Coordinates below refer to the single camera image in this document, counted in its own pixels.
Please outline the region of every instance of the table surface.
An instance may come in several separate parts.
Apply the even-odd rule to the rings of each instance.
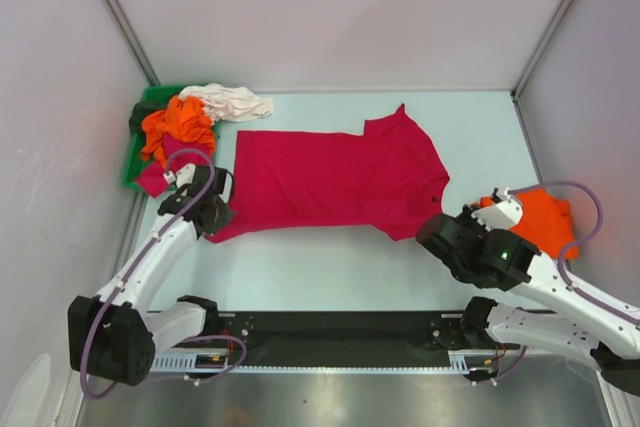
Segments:
[[[221,126],[217,165],[233,169],[239,130],[361,134],[365,119],[405,103],[431,137],[449,171],[443,209],[494,187],[536,183],[508,92],[275,94],[271,117]],[[163,197],[149,199],[138,243],[148,234]],[[245,234],[221,244],[200,240],[170,272],[151,308],[170,307],[185,294],[218,302],[221,310],[458,310],[474,295],[542,308],[496,290],[461,284],[414,240],[393,242],[373,227],[325,227]]]

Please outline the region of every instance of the white cloth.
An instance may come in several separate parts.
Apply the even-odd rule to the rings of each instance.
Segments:
[[[247,122],[273,113],[273,99],[262,99],[245,87],[230,89],[220,84],[192,85],[182,89],[178,95],[180,100],[189,96],[205,103],[204,113],[214,122]]]

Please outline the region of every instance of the green laundry basket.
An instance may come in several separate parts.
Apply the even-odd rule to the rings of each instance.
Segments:
[[[182,89],[189,85],[196,84],[186,84],[186,85],[161,85],[148,87],[142,94],[141,101],[151,101],[158,102],[159,104],[167,105],[169,103],[169,99],[174,95],[178,95]],[[216,122],[213,124],[213,132],[216,137],[216,145],[218,144],[218,139],[220,139],[220,122]],[[142,171],[145,169],[147,165],[153,162],[153,159],[145,162],[140,158],[140,151],[144,147],[145,137],[142,134],[133,134],[131,136],[131,143],[129,144],[129,152],[127,154],[127,165],[124,170],[124,178],[122,183],[125,187],[129,187],[130,189],[136,190],[138,192],[142,192],[143,190],[136,183],[136,179],[140,176]],[[212,155],[212,160],[215,161],[216,154],[215,152]]]

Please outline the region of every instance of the metal floor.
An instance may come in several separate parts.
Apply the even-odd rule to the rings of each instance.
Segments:
[[[200,387],[166,380],[116,389],[77,427],[607,427],[595,374],[525,357],[497,387],[448,375],[236,374]]]

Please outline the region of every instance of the pile of clothes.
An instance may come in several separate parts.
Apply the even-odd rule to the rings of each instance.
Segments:
[[[517,194],[522,204],[522,219],[509,229],[516,235],[535,244],[540,250],[557,259],[565,245],[576,240],[569,201],[552,197],[543,188]],[[476,205],[480,208],[493,204],[491,197],[483,197]],[[569,249],[565,258],[577,259],[578,246]]]
[[[220,84],[186,87],[168,105],[139,102],[129,118],[129,130],[145,136],[140,156],[144,161],[153,158],[154,162],[136,182],[152,197],[159,196],[169,186],[164,172],[172,154],[184,148],[209,157],[215,152],[215,122],[246,122],[272,113],[271,99],[262,99],[244,87],[226,88]],[[204,164],[205,160],[196,153],[182,154],[172,162],[171,170],[175,172],[189,163]]]

